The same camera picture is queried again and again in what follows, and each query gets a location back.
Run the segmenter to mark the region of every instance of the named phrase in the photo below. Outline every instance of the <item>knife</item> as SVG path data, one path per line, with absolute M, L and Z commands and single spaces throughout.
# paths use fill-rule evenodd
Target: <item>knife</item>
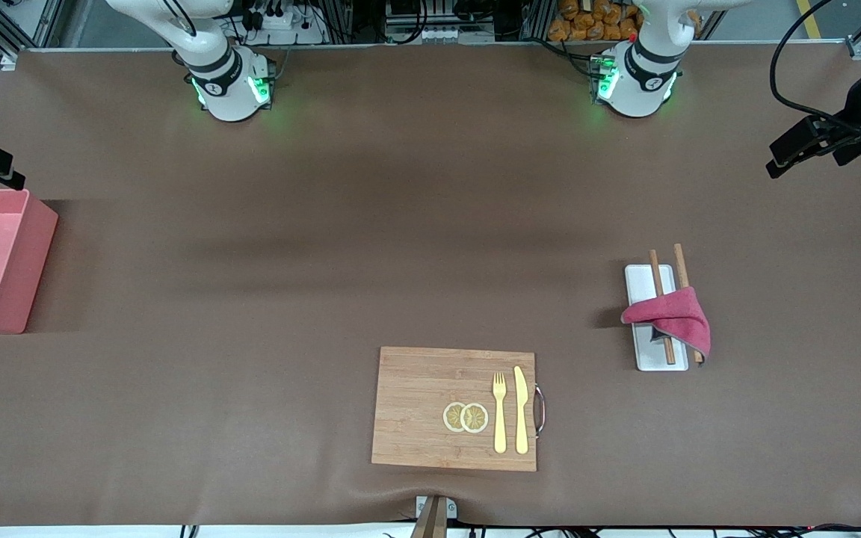
M 513 367 L 513 381 L 515 381 L 516 393 L 516 452 L 527 453 L 527 421 L 524 416 L 523 406 L 527 403 L 527 382 L 523 379 L 523 370 L 518 365 Z

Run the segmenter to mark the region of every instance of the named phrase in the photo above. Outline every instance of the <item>pink towel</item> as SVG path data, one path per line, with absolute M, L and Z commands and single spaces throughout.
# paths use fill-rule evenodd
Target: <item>pink towel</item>
M 623 311 L 620 321 L 625 324 L 653 324 L 660 333 L 684 341 L 703 356 L 710 355 L 710 324 L 697 300 L 696 291 L 691 287 L 633 303 Z

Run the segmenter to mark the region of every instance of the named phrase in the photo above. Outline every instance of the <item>lemon slice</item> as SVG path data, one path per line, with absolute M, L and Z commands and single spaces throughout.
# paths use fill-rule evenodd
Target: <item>lemon slice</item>
M 480 433 L 487 427 L 487 409 L 478 403 L 467 404 L 460 413 L 460 425 L 469 433 Z
M 464 404 L 452 402 L 444 408 L 444 425 L 451 432 L 463 432 L 464 425 L 460 422 L 460 416 L 464 412 Z

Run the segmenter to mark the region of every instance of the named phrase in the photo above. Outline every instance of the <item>white rectangular plate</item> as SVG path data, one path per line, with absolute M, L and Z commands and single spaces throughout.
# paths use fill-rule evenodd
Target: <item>white rectangular plate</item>
M 642 300 L 656 297 L 656 285 L 653 283 L 653 272 L 649 265 L 628 265 L 626 275 L 626 297 L 629 303 L 639 303 Z M 663 282 L 663 293 L 676 291 L 676 280 L 673 279 L 673 267 L 660 265 L 660 280 Z M 636 368 L 639 371 L 684 371 L 690 368 L 690 357 L 686 352 L 686 344 L 673 338 L 673 355 L 676 364 L 667 364 L 666 350 L 662 341 L 650 341 L 653 334 L 652 324 L 632 324 L 633 348 L 636 351 Z

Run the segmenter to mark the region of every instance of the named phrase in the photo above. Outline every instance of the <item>pile of brown objects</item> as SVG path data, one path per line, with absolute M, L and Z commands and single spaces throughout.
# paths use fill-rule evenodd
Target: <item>pile of brown objects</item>
M 629 40 L 643 26 L 636 6 L 594 0 L 593 10 L 584 11 L 578 0 L 560 0 L 558 7 L 563 18 L 550 24 L 551 41 Z

